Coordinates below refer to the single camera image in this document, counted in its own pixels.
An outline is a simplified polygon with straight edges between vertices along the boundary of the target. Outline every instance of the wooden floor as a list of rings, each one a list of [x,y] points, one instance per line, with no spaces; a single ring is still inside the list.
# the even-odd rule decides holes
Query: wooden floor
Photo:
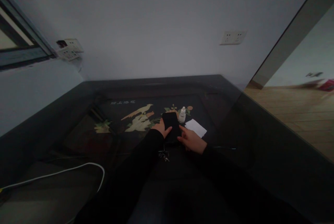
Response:
[[[244,92],[334,161],[334,93],[315,88],[268,88]]]

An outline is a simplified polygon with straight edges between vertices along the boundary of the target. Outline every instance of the window frame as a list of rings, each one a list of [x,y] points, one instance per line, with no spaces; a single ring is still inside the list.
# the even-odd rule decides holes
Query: window frame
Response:
[[[54,54],[54,50],[41,36],[31,21],[24,15],[14,0],[0,0],[0,8],[34,44],[29,45],[24,41],[18,32],[0,15],[0,23],[4,23],[1,25],[1,28],[11,30],[7,31],[8,33],[12,33],[9,38],[15,44],[20,43],[19,48],[0,50],[0,71],[57,58]]]

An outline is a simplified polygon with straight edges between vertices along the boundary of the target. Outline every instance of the keys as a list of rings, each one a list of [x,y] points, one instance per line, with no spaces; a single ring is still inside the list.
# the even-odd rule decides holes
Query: keys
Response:
[[[169,159],[167,158],[166,154],[169,156],[168,151],[160,152],[160,153],[159,153],[159,158],[163,158],[163,159],[165,160],[165,162],[166,162],[166,161],[169,162]]]

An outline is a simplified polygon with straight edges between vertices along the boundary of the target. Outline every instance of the wall outlet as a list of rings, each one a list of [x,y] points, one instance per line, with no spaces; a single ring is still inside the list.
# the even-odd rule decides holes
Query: wall outlet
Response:
[[[231,45],[233,38],[234,38],[234,32],[232,31],[224,32],[224,36],[220,45]]]
[[[80,57],[79,53],[76,53],[73,49],[66,46],[56,51],[58,57],[62,59],[66,59],[67,61],[71,61]]]
[[[234,32],[234,39],[233,43],[234,45],[241,44],[244,38],[246,37],[247,31],[236,31]]]
[[[226,31],[220,45],[238,45],[244,40],[247,31]]]
[[[77,39],[64,39],[64,41],[71,50],[75,52],[84,52],[84,49]]]

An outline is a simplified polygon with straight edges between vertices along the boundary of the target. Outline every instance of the white tissue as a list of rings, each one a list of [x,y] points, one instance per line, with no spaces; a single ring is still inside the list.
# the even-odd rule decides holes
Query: white tissue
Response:
[[[185,124],[185,128],[193,130],[199,137],[203,137],[207,132],[196,120],[192,119]]]

